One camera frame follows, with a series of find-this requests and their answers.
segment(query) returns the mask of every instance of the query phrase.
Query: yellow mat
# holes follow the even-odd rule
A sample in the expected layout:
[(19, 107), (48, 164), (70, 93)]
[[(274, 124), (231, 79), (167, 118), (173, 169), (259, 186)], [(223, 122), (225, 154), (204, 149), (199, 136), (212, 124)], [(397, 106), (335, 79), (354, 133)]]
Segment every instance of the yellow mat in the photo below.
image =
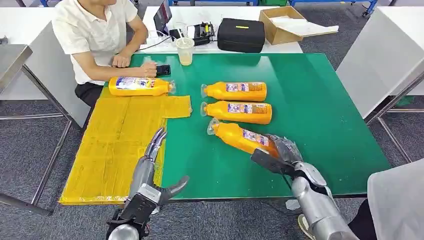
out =
[[(191, 114), (190, 96), (117, 97), (105, 88), (82, 137), (66, 186), (63, 205), (122, 204), (134, 168), (167, 118)], [(156, 159), (154, 182), (162, 181), (166, 141)]]

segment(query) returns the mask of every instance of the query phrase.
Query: blue frame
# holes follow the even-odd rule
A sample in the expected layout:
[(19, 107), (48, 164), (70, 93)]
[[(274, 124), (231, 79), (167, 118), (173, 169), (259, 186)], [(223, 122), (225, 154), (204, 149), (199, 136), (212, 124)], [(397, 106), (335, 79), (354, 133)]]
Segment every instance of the blue frame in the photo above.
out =
[[(323, 2), (340, 2), (341, 0), (288, 0), (290, 6), (294, 6), (296, 3), (323, 3)], [(369, 7), (364, 12), (363, 16), (371, 14), (374, 11), (378, 0), (351, 0), (352, 4), (356, 2), (369, 2)]]
[(42, 4), (44, 7), (48, 7), (48, 5), (47, 5), (47, 1), (48, 1), (48, 0), (40, 0), (41, 4)]
[[(247, 2), (253, 2), (253, 6), (259, 6), (259, 0), (195, 0), (196, 2), (242, 2), (242, 3), (247, 3)], [(190, 0), (177, 0), (175, 2), (190, 2)], [(173, 0), (168, 0), (168, 4), (169, 6), (174, 5), (173, 4), (174, 1)]]

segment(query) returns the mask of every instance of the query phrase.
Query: green table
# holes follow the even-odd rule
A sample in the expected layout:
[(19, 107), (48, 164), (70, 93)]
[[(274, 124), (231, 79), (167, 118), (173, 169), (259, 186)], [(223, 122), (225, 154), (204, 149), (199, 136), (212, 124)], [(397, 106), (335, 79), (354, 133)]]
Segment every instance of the green table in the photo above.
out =
[(211, 117), (200, 116), (201, 84), (267, 84), (272, 105), (268, 125), (239, 123), (256, 133), (295, 141), (305, 162), (313, 164), (334, 195), (367, 192), (370, 174), (389, 164), (324, 54), (195, 54), (182, 66), (177, 54), (135, 54), (131, 65), (146, 59), (171, 65), (176, 95), (191, 96), (189, 118), (169, 119), (162, 185), (190, 176), (176, 200), (290, 197), (280, 175), (250, 160), (250, 155), (207, 135)]

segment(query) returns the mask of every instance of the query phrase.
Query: silver robotic hand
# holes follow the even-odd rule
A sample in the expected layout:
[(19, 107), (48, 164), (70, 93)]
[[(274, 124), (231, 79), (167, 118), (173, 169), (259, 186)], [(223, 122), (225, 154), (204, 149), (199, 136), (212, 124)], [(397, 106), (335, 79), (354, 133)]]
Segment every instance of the silver robotic hand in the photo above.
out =
[(156, 157), (166, 136), (167, 132), (161, 127), (148, 144), (144, 156), (138, 160), (125, 206), (108, 221), (106, 239), (140, 240), (148, 236), (147, 223), (154, 210), (166, 204), (187, 185), (188, 176), (182, 177), (177, 184), (167, 188), (156, 186), (153, 182)]
[(250, 159), (273, 173), (291, 177), (291, 191), (315, 239), (359, 240), (340, 214), (326, 180), (312, 164), (303, 162), (296, 144), (285, 137), (267, 136), (276, 146), (279, 157), (256, 149)]
[(167, 132), (165, 128), (159, 128), (148, 144), (144, 156), (138, 160), (132, 175), (132, 182), (129, 187), (129, 195), (125, 202), (125, 207), (128, 206), (135, 195), (144, 195), (154, 201), (158, 206), (161, 206), (181, 192), (187, 185), (189, 181), (188, 176), (182, 177), (177, 184), (168, 188), (158, 187), (153, 183), (156, 157), (166, 137)]

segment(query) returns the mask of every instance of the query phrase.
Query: orange bottle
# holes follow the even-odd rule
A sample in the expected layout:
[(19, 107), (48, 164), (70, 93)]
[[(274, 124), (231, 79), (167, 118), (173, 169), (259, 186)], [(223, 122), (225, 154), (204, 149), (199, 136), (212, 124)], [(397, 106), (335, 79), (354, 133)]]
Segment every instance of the orange bottle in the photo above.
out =
[(273, 109), (268, 103), (218, 101), (212, 104), (202, 102), (202, 116), (212, 116), (218, 120), (229, 120), (252, 124), (269, 124)]
[(267, 85), (264, 82), (223, 82), (201, 85), (201, 96), (218, 100), (264, 101), (267, 97)]
[(116, 76), (109, 81), (109, 91), (116, 96), (160, 96), (175, 93), (174, 81), (160, 78)]
[(224, 143), (253, 154), (260, 148), (274, 157), (278, 157), (274, 144), (267, 136), (260, 135), (239, 127), (236, 123), (223, 123), (213, 118), (207, 127), (207, 134), (218, 136)]

